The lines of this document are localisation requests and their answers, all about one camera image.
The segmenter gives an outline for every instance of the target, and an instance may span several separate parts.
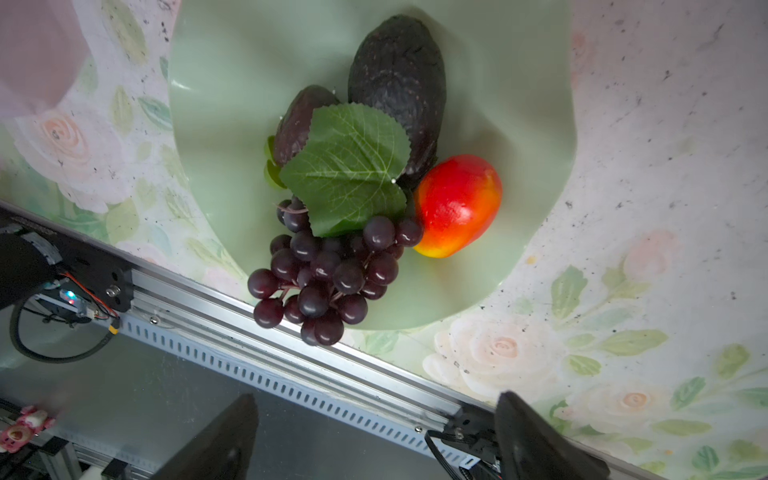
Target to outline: red wire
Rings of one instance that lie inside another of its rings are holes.
[[[118,315],[117,312],[115,312],[113,309],[109,308],[109,305],[107,305],[106,303],[102,302],[101,299],[99,297],[95,296],[89,289],[85,288],[85,286],[82,283],[78,282],[78,279],[74,278],[71,273],[67,272],[67,273],[64,274],[64,276],[66,276],[68,279],[70,279],[73,282],[75,282],[80,288],[83,289],[83,291],[85,291],[88,295],[90,295],[92,299],[96,300],[97,302],[99,302],[101,304],[101,306],[103,306],[105,309],[107,309],[107,311],[109,313],[111,313],[112,315],[116,316],[117,318],[120,318],[120,316]]]

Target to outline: grape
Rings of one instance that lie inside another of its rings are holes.
[[[253,319],[265,329],[278,326],[283,319],[283,301],[279,298],[261,300],[253,309]]]
[[[406,249],[403,247],[403,245],[398,245],[395,243],[387,247],[387,249],[384,251],[395,257],[395,260],[400,260],[400,257],[402,257]]]
[[[290,235],[278,235],[270,243],[270,255],[274,255],[278,250],[290,247]]]
[[[336,252],[322,251],[317,254],[315,260],[310,263],[310,268],[315,278],[320,280],[331,280],[333,272],[341,263],[341,257]]]
[[[270,298],[280,288],[280,281],[266,268],[259,268],[248,277],[248,291],[256,298]]]
[[[376,283],[366,280],[366,284],[360,289],[360,294],[368,300],[378,300],[386,293],[386,286],[377,285]]]
[[[302,230],[293,236],[290,249],[299,260],[311,262],[320,252],[320,239],[313,237],[311,230]]]
[[[304,343],[311,346],[317,345],[317,338],[315,338],[315,319],[306,319],[301,325],[301,339]]]
[[[333,285],[344,295],[358,293],[366,282],[357,260],[345,260],[333,272]]]
[[[396,238],[398,245],[415,247],[424,237],[424,228],[412,218],[404,218],[397,223]]]
[[[279,206],[277,208],[277,219],[284,225],[285,219],[283,218],[283,215],[285,214],[285,212],[283,211],[283,208],[288,208],[288,206],[290,205],[290,200],[283,200],[278,205]]]
[[[368,260],[368,247],[366,246],[365,240],[362,239],[362,235],[359,233],[349,237],[349,249],[358,261],[365,262]]]
[[[362,238],[366,241],[368,248],[374,252],[386,250],[395,243],[395,226],[389,218],[377,215],[368,220],[362,229]]]
[[[337,310],[342,320],[349,325],[357,325],[368,314],[368,302],[360,295],[346,295],[337,302]]]
[[[293,256],[290,249],[283,248],[278,250],[272,255],[272,262],[270,264],[272,273],[278,278],[293,282],[296,280],[296,276],[299,275],[299,268],[301,268],[301,262]]]
[[[344,335],[344,323],[339,314],[331,309],[315,320],[315,339],[320,345],[330,346],[341,340]]]
[[[302,210],[303,208],[304,204],[302,204],[301,200],[294,196],[290,203],[290,209]],[[310,216],[307,214],[307,212],[303,212],[301,214],[292,214],[290,212],[286,212],[283,215],[283,222],[285,223],[286,227],[288,227],[288,230],[294,233],[310,228]]]
[[[312,281],[312,277],[312,267],[309,265],[302,266],[301,270],[299,270],[299,275],[296,276],[296,284],[299,288],[304,288]]]
[[[317,318],[328,311],[328,289],[320,282],[310,283],[299,293],[299,310],[309,318]]]
[[[379,252],[368,263],[366,278],[379,285],[389,285],[397,278],[398,270],[395,257],[387,252]]]
[[[291,323],[301,323],[306,319],[304,314],[301,313],[301,310],[299,310],[298,295],[294,295],[286,300],[286,305],[283,308],[283,315],[285,315],[286,320]]]

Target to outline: avocado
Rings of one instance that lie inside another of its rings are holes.
[[[275,133],[274,159],[279,165],[285,165],[295,157],[310,136],[312,112],[315,108],[336,105],[339,99],[327,88],[310,85],[304,88],[290,102],[288,111],[277,125]]]
[[[437,161],[445,110],[445,65],[427,27],[408,15],[384,21],[362,41],[349,70],[350,103],[395,118],[411,141],[411,157],[398,179],[410,190]]]

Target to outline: grape bunch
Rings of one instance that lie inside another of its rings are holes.
[[[413,218],[395,224],[377,216],[362,231],[318,238],[295,196],[280,202],[277,219],[293,237],[275,237],[270,268],[259,268],[248,278],[248,290],[261,300],[253,318],[263,328],[273,328],[283,318],[301,324],[301,338],[310,345],[333,345],[344,334],[344,323],[362,322],[368,301],[384,296],[397,278],[397,260],[405,247],[417,245],[424,234]],[[291,290],[299,293],[286,298]]]

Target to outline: gray surface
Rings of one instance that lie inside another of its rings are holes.
[[[249,478],[394,479],[447,475],[433,459],[271,394],[118,335],[77,363],[46,365],[17,354],[0,312],[0,396],[55,414],[58,428],[162,464],[243,393],[260,410]],[[22,317],[22,339],[48,355],[72,355],[104,335]]]

